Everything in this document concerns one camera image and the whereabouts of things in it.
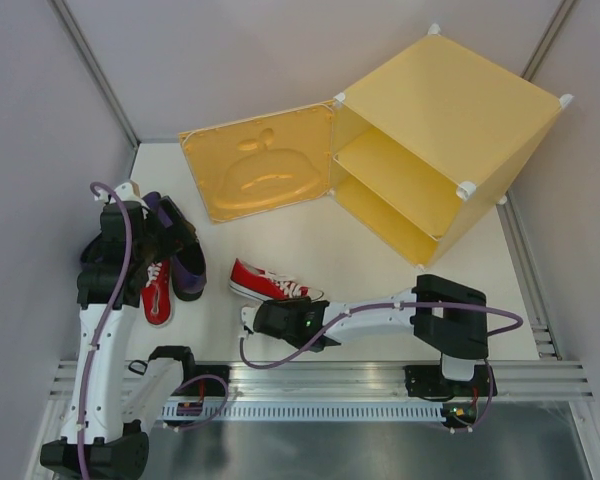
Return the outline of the yellow cabinet door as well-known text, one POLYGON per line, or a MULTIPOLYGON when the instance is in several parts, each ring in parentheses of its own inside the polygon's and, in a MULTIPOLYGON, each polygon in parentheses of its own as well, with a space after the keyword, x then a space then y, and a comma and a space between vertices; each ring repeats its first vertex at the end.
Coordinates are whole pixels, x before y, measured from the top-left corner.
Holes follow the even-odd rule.
POLYGON ((211 222, 218 224, 324 195, 331 101, 179 134, 211 222))

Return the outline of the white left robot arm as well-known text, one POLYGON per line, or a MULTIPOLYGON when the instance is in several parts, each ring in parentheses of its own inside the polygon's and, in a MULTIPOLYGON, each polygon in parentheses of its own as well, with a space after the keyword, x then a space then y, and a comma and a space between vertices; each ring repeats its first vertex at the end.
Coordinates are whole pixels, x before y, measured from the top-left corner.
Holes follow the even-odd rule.
POLYGON ((70 479, 138 479, 149 431, 167 399, 198 384, 188 346, 157 346, 139 386, 122 397, 125 355, 140 309, 198 300, 206 263, 195 227, 168 196, 107 203, 77 278, 80 351, 68 417, 42 446, 42 467, 70 479))

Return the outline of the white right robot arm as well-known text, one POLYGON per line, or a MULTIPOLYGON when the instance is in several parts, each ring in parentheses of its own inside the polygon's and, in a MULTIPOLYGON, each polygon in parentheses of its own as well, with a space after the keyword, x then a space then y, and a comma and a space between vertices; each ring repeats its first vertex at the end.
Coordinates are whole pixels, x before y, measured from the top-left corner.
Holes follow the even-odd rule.
POLYGON ((246 335, 280 340, 300 354, 322 352, 366 337, 410 334, 440 354, 433 379, 438 387, 418 387, 422 399, 495 393, 488 357, 487 297, 471 287, 424 274, 414 287, 393 296, 358 303, 308 297, 268 300, 244 306, 240 320, 246 335))

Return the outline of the red sneaker front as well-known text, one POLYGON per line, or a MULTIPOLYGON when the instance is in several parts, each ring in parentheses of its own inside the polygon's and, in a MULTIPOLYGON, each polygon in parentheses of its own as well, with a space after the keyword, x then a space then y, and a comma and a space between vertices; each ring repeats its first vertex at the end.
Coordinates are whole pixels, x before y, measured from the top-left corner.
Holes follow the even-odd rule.
POLYGON ((152 263, 147 269, 147 282, 141 292, 144 315, 154 327, 166 325, 172 314, 169 260, 152 263))

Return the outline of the red sneaker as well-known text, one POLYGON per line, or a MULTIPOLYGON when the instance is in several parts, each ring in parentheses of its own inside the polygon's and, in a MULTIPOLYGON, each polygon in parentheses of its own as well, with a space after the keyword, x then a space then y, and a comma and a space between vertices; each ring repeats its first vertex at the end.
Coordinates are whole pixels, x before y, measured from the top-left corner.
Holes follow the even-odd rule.
POLYGON ((172 314, 169 260, 152 263, 147 269, 147 282, 141 292, 144 315, 154 327, 166 325, 172 314))
POLYGON ((236 259, 229 277, 230 289, 241 296, 258 300, 286 300, 308 297, 316 301, 324 292, 301 284, 294 278, 255 267, 236 259))

